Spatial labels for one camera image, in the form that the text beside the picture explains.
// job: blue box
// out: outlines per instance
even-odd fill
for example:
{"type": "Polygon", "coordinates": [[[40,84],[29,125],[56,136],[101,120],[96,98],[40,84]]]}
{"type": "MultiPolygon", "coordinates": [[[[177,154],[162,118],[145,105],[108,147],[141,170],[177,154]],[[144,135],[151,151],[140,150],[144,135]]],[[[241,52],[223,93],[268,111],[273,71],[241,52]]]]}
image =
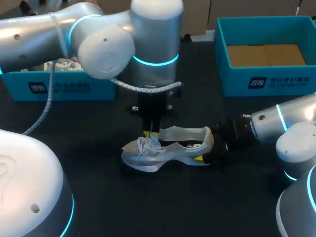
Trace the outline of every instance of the blue box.
{"type": "MultiPolygon", "coordinates": [[[[14,101],[46,101],[50,72],[12,72],[1,75],[14,101]]],[[[116,85],[84,71],[55,72],[53,101],[114,100],[116,85]]]]}
{"type": "Polygon", "coordinates": [[[215,57],[224,95],[276,96],[315,92],[315,40],[316,25],[309,16],[218,18],[215,57]],[[297,44],[307,65],[232,67],[227,46],[267,44],[297,44]],[[254,82],[260,82],[261,86],[250,87],[254,82]]]}

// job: white shoelace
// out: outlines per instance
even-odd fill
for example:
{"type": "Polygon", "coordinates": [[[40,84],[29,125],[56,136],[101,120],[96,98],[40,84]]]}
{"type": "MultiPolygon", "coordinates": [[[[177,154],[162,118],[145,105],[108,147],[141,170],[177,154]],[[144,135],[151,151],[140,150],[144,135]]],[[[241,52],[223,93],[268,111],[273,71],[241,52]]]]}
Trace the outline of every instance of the white shoelace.
{"type": "Polygon", "coordinates": [[[142,142],[140,139],[137,139],[137,145],[140,153],[138,155],[147,154],[148,152],[158,152],[163,153],[165,150],[161,150],[162,147],[153,147],[152,141],[150,138],[146,137],[142,142]]]}

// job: cable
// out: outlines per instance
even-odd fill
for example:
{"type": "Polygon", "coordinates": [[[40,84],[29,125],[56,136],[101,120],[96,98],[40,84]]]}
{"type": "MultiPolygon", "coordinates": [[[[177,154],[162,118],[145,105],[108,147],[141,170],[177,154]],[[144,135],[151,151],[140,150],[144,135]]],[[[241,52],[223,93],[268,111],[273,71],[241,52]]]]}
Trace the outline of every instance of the cable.
{"type": "Polygon", "coordinates": [[[164,91],[168,91],[168,90],[172,90],[173,88],[179,87],[182,85],[182,83],[180,81],[175,82],[173,84],[169,84],[163,87],[158,87],[158,88],[140,88],[140,87],[135,87],[129,84],[126,84],[120,80],[117,80],[115,78],[109,79],[111,82],[113,82],[114,84],[121,86],[125,89],[128,90],[132,90],[132,91],[136,91],[136,92],[141,92],[141,93],[160,93],[160,92],[164,92],[164,91]]]}
{"type": "Polygon", "coordinates": [[[23,132],[23,135],[29,135],[31,132],[33,132],[34,129],[37,128],[37,126],[45,119],[46,114],[48,113],[50,106],[51,106],[51,102],[52,102],[52,98],[53,98],[53,85],[54,85],[54,77],[55,77],[55,66],[56,66],[56,61],[53,61],[53,66],[50,72],[50,76],[49,76],[49,86],[48,86],[48,97],[47,97],[47,102],[45,105],[45,108],[42,112],[42,114],[40,115],[39,119],[25,132],[23,132]]]}
{"type": "Polygon", "coordinates": [[[62,29],[60,27],[60,24],[59,24],[59,22],[58,22],[58,20],[57,20],[57,18],[56,18],[54,13],[50,12],[49,16],[50,16],[51,20],[54,22],[54,24],[56,26],[56,30],[57,30],[57,33],[58,33],[59,44],[60,44],[61,50],[63,51],[64,57],[65,58],[69,58],[69,53],[68,53],[68,50],[67,50],[66,41],[64,39],[63,31],[62,31],[62,29]]]}

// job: sneaker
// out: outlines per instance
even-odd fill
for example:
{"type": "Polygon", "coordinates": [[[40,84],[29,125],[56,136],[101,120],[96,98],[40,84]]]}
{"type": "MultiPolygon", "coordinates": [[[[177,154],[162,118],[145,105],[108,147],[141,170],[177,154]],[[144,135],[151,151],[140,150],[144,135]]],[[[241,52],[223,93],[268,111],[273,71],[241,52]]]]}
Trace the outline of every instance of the sneaker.
{"type": "Polygon", "coordinates": [[[173,126],[161,129],[157,136],[151,133],[150,138],[139,137],[128,143],[122,148],[121,158],[132,168],[145,172],[155,172],[169,160],[178,160],[187,165],[207,165],[196,162],[194,158],[210,152],[213,144],[213,135],[208,127],[195,129],[173,126]],[[160,141],[169,145],[162,146],[160,141]],[[178,141],[199,144],[185,147],[178,141]]]}

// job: black table surface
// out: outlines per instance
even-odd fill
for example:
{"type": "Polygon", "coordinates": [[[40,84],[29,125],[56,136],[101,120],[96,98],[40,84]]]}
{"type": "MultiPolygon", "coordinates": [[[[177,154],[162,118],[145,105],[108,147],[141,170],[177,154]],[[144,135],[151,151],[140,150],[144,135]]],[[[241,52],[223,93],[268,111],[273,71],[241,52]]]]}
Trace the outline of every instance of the black table surface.
{"type": "MultiPolygon", "coordinates": [[[[292,97],[224,98],[213,43],[182,44],[178,117],[163,127],[215,126],[220,117],[249,114],[292,97]]],[[[122,74],[128,80],[129,72],[122,74]]],[[[53,103],[31,136],[59,158],[73,189],[81,237],[278,237],[277,199],[288,182],[274,145],[232,152],[226,170],[169,162],[156,173],[122,164],[121,148],[142,135],[141,120],[125,111],[136,94],[118,89],[113,102],[53,103]]],[[[13,102],[0,84],[0,128],[21,133],[44,103],[13,102]]]]}

